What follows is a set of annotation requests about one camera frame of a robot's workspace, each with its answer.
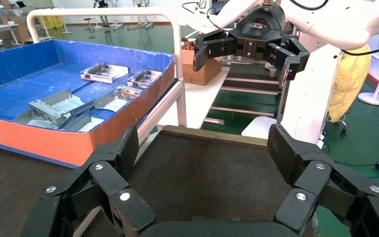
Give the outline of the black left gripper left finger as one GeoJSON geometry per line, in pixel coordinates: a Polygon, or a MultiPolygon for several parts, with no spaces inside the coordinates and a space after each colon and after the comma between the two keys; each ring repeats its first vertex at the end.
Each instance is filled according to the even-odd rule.
{"type": "Polygon", "coordinates": [[[41,191],[21,235],[71,237],[75,222],[100,207],[120,236],[139,236],[156,217],[128,182],[138,151],[134,125],[118,140],[99,145],[82,166],[41,191]]]}

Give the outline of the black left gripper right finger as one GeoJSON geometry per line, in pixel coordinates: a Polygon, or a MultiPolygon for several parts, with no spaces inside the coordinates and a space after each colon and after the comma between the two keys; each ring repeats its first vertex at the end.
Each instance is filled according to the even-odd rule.
{"type": "Polygon", "coordinates": [[[270,126],[267,148],[291,186],[274,221],[302,236],[318,206],[331,211],[353,237],[379,237],[379,183],[336,164],[317,145],[270,126]]]}

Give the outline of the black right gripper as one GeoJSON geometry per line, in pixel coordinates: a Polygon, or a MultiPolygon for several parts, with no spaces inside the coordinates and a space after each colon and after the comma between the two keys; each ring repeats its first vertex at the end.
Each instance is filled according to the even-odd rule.
{"type": "Polygon", "coordinates": [[[278,5],[254,7],[230,31],[200,34],[194,45],[193,70],[198,72],[211,58],[228,56],[265,59],[280,71],[280,82],[292,81],[302,72],[310,53],[296,37],[283,36],[286,24],[278,5]]]}

